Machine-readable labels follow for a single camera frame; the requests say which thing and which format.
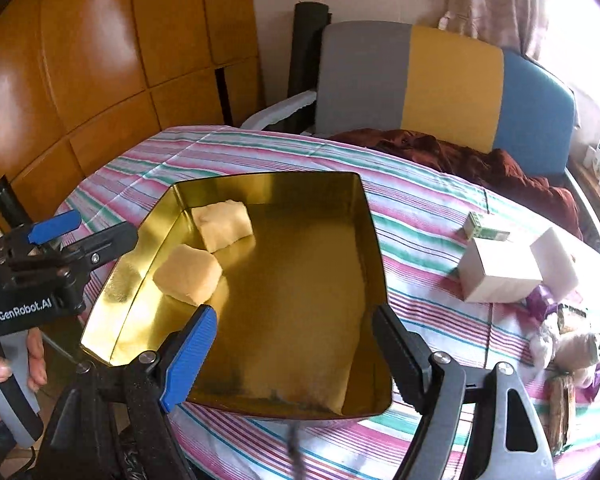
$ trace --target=curtain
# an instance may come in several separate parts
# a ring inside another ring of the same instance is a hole
[[[438,28],[537,60],[548,25],[547,0],[448,0]]]

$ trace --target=purple fabric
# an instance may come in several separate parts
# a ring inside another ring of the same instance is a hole
[[[589,402],[593,402],[593,400],[596,398],[596,395],[598,394],[599,389],[600,389],[600,362],[596,365],[596,373],[593,376],[593,382],[586,388],[583,388],[581,391],[582,391],[582,394],[584,395],[585,399],[587,399]]]
[[[536,286],[526,297],[526,308],[529,314],[542,323],[552,312],[558,312],[558,304],[548,286],[540,284]]]

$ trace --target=human hand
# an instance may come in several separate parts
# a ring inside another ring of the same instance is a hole
[[[39,328],[32,328],[27,334],[27,350],[29,351],[29,379],[27,386],[34,392],[46,384],[45,349],[42,345],[42,333]],[[0,383],[11,377],[9,363],[0,357]]]

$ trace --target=brown blanket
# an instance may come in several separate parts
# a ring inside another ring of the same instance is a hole
[[[582,240],[578,207],[571,193],[549,186],[545,178],[526,176],[504,150],[481,153],[408,130],[354,130],[337,134],[331,140],[390,153],[459,176],[528,207]]]

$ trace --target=gray yellow blue headboard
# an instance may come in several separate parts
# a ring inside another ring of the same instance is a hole
[[[343,22],[322,38],[315,129],[403,128],[482,152],[502,148],[529,175],[564,172],[571,91],[522,57],[435,28]]]

